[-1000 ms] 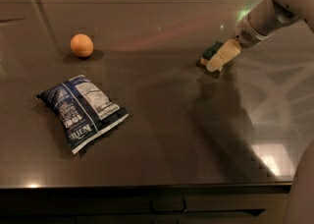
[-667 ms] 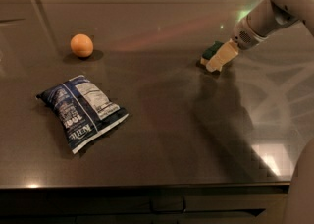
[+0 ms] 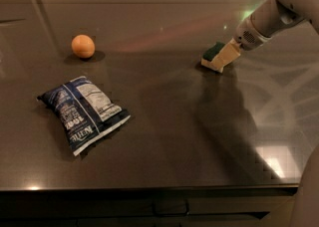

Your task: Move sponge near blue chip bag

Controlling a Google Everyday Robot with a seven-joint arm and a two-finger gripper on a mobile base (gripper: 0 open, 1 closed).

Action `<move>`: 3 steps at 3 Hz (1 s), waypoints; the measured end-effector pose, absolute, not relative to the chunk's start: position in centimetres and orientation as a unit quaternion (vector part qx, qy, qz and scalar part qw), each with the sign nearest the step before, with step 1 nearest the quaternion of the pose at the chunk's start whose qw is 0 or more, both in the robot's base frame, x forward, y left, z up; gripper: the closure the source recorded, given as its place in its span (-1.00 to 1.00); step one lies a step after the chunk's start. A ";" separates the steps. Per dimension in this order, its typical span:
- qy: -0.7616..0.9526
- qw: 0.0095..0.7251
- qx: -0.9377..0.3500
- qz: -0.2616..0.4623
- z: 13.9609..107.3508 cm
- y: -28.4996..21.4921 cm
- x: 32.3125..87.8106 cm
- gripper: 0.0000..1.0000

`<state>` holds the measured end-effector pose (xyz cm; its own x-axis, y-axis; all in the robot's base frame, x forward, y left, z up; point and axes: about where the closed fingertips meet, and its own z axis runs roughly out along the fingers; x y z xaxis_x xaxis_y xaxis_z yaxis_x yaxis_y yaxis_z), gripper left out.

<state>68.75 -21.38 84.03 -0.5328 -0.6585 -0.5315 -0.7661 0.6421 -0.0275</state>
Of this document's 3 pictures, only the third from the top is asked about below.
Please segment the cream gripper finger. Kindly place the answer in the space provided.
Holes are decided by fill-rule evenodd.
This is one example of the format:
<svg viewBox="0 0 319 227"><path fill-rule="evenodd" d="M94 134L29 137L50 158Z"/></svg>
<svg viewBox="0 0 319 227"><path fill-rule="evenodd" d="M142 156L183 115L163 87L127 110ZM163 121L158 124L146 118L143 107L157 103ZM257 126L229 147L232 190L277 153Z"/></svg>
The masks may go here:
<svg viewBox="0 0 319 227"><path fill-rule="evenodd" d="M218 72L222 72L223 68L233 62L240 56L240 44L234 39L231 39L228 43L223 44L217 42L215 44L216 55L213 57L210 65Z"/></svg>

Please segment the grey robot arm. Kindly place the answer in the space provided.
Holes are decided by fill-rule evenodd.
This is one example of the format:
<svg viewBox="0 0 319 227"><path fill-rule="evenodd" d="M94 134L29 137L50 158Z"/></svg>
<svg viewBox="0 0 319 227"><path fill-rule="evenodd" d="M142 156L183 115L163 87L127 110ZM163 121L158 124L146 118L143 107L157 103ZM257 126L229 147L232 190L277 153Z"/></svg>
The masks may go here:
<svg viewBox="0 0 319 227"><path fill-rule="evenodd" d="M319 31L319 0L267 0L238 25L233 38L213 56L209 66L220 72L242 50L253 50L303 21ZM319 148L306 163L289 227L319 227Z"/></svg>

